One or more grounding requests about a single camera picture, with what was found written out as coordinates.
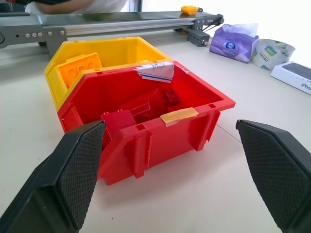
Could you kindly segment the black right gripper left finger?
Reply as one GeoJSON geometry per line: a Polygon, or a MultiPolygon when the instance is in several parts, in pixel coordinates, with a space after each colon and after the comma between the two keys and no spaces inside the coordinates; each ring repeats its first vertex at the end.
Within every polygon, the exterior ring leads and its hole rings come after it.
{"type": "Polygon", "coordinates": [[[77,233],[98,177],[104,121],[64,134],[0,218],[2,233],[77,233]]]}

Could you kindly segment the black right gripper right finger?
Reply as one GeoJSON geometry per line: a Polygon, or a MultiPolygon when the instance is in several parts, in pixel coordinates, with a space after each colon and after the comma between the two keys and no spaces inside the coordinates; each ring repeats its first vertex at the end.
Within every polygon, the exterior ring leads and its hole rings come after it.
{"type": "Polygon", "coordinates": [[[238,120],[256,188],[283,233],[311,231],[311,154],[288,131],[238,120]]]}

